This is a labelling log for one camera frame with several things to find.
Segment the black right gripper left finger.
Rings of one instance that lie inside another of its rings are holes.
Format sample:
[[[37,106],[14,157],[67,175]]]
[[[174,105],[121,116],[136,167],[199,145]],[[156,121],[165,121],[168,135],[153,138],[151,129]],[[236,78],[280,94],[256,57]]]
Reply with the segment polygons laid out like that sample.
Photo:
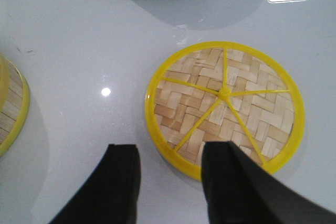
[[[51,223],[136,223],[140,183],[137,146],[111,144]]]

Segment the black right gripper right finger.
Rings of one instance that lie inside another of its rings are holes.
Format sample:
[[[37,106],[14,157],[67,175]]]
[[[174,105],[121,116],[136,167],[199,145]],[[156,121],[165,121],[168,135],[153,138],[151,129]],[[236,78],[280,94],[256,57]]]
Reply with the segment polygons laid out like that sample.
[[[335,214],[269,175],[233,142],[208,142],[201,178],[210,223],[335,223]]]

